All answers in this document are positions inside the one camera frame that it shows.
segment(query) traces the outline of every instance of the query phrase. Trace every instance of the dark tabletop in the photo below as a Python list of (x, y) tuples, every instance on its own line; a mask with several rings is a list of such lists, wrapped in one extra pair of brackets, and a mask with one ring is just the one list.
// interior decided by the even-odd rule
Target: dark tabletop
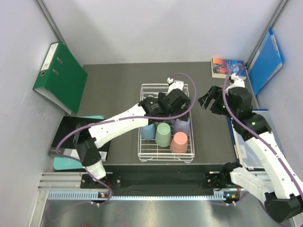
[[(132, 63), (84, 65), (88, 73), (78, 116), (102, 115), (110, 118), (131, 108), (140, 101), (141, 84), (166, 83), (176, 73), (188, 74), (196, 83), (197, 98), (205, 95), (210, 87), (223, 85), (223, 79), (211, 76), (210, 62)], [(189, 94), (194, 90), (190, 81), (178, 76), (176, 79), (189, 84)], [(246, 80), (246, 88), (251, 91)], [(225, 116), (203, 110), (198, 102), (193, 107), (192, 124), (195, 158), (192, 164), (225, 164), (236, 160), (230, 131)], [(135, 129), (114, 138), (105, 165), (164, 164), (164, 162), (141, 162), (138, 158), (138, 130)], [(184, 162), (167, 162), (184, 164)]]

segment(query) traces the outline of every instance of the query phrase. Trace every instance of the cup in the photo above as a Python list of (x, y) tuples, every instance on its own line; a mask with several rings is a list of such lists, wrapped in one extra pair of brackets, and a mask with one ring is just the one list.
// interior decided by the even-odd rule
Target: cup
[(170, 150), (172, 153), (186, 153), (187, 152), (187, 135), (179, 131), (174, 135), (174, 138), (170, 144)]
[(176, 122), (176, 119), (171, 119), (171, 120), (169, 120), (169, 122), (170, 122), (172, 125), (174, 125), (174, 123)]
[(182, 131), (184, 132), (186, 135), (189, 136), (189, 132), (190, 132), (190, 119), (188, 119), (188, 121), (181, 121), (180, 119), (177, 119), (174, 127), (173, 127), (173, 133), (174, 135), (179, 132)]
[(159, 124), (160, 124), (160, 122), (155, 122), (155, 123), (154, 123), (156, 129), (157, 129), (157, 127), (158, 127)]
[(156, 135), (156, 127), (154, 124), (146, 125), (141, 128), (141, 136), (145, 140), (153, 140)]
[(160, 147), (168, 147), (171, 143), (171, 130), (167, 123), (160, 123), (156, 132), (156, 144)]

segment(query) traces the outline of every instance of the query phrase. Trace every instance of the green cup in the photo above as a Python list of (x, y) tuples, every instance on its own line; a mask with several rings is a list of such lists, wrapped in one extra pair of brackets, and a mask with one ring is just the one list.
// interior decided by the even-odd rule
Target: green cup
[(156, 132), (156, 144), (160, 147), (168, 147), (171, 143), (171, 130), (167, 123), (160, 123)]
[(155, 123), (154, 123), (156, 129), (157, 129), (157, 127), (158, 127), (159, 124), (160, 124), (160, 122), (155, 122)]

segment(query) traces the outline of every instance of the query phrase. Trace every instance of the purple cup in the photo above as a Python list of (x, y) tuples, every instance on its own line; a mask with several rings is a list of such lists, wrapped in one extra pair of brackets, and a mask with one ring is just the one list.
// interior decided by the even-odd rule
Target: purple cup
[(186, 135), (189, 136), (190, 132), (190, 120), (188, 121), (181, 121), (179, 119), (176, 120), (174, 127), (173, 127), (173, 133), (176, 134), (177, 132), (181, 131), (184, 132)]

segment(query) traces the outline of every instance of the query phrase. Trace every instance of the white wall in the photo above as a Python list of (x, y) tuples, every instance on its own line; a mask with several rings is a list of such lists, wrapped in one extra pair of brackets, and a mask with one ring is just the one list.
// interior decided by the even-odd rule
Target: white wall
[(258, 95), (271, 111), (288, 162), (303, 180), (303, 1), (291, 0), (273, 31), (284, 54), (282, 69)]
[(82, 64), (247, 60), (280, 0), (44, 0)]
[(0, 3), (0, 220), (23, 227), (63, 111), (32, 87), (56, 41), (33, 0)]

